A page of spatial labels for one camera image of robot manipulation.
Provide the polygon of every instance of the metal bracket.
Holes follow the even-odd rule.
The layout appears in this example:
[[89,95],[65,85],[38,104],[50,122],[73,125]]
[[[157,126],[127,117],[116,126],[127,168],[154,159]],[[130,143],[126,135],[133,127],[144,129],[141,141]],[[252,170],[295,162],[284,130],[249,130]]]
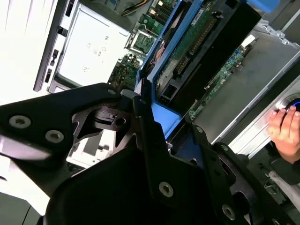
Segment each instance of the metal bracket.
[[299,45],[297,43],[292,43],[285,38],[284,32],[282,32],[281,30],[275,30],[271,26],[269,26],[269,21],[261,19],[259,23],[256,25],[256,27],[265,30],[271,36],[279,39],[284,45],[289,45],[291,47],[299,49]]

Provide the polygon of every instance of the green circuit board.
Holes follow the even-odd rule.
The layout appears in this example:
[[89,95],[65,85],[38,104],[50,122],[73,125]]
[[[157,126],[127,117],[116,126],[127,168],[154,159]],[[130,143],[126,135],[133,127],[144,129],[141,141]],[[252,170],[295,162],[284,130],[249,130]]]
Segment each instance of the green circuit board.
[[152,36],[146,36],[142,33],[137,34],[138,37],[134,44],[134,49],[141,51],[143,54],[147,54],[153,46],[156,39]]
[[213,5],[213,0],[207,1],[196,14],[187,32],[156,79],[157,94],[160,94],[164,88],[163,85],[168,80],[171,78],[180,78],[180,74],[189,62],[189,57],[186,57],[187,53],[193,55],[196,52],[210,29],[216,23],[217,19],[212,15]]
[[164,26],[158,23],[156,20],[152,19],[148,15],[142,15],[140,18],[140,24],[145,24],[147,29],[154,32],[155,34],[159,35],[162,31]]
[[137,56],[129,52],[113,69],[109,83],[119,90],[134,90],[136,73],[140,64],[140,61],[137,60]]
[[208,94],[200,100],[200,105],[197,104],[199,105],[198,107],[195,108],[192,106],[188,111],[191,120],[194,120],[196,116],[201,112],[201,110],[206,106],[206,104],[210,101],[210,99],[213,98],[217,91],[222,87],[226,79],[233,73],[234,69],[242,67],[240,65],[240,62],[244,59],[243,53],[243,47],[240,46],[224,64],[217,75],[208,83],[208,85],[205,87]]

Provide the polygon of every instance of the white metal plate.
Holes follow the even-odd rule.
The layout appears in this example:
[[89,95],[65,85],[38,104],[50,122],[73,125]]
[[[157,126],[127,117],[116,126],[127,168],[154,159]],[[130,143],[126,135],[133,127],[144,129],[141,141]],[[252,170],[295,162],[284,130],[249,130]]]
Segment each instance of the white metal plate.
[[80,5],[59,74],[85,86],[107,82],[129,32]]

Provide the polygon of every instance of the pci slot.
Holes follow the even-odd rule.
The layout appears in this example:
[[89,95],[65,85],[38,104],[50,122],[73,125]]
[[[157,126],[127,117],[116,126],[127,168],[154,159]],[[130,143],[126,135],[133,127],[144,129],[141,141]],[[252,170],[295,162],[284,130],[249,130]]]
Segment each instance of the pci slot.
[[194,55],[195,52],[198,50],[200,45],[202,44],[203,40],[207,37],[211,29],[214,27],[214,25],[217,22],[217,18],[212,16],[209,21],[206,23],[205,27],[203,28],[203,32],[199,34],[199,38],[193,43],[192,48],[189,50],[189,53],[191,55]]
[[184,68],[188,65],[188,62],[192,59],[193,55],[197,52],[197,50],[201,47],[205,38],[213,31],[213,28],[216,27],[218,18],[214,15],[206,22],[205,26],[198,33],[198,38],[193,42],[190,49],[186,53],[184,57],[180,60],[177,67],[175,68],[175,73],[173,79],[180,78],[180,74],[183,72]]

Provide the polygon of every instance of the blue handle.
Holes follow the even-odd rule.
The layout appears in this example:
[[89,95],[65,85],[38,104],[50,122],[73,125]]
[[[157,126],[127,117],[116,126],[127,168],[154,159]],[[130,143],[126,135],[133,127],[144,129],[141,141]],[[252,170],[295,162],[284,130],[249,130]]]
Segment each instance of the blue handle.
[[260,10],[270,13],[278,6],[280,0],[248,0]]

